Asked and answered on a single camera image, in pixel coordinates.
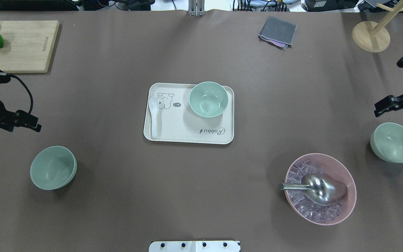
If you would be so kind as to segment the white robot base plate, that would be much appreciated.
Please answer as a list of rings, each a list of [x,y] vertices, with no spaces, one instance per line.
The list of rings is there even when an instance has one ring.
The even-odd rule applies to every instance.
[[[155,241],[149,252],[240,252],[239,241],[234,240],[193,240],[193,241]]]

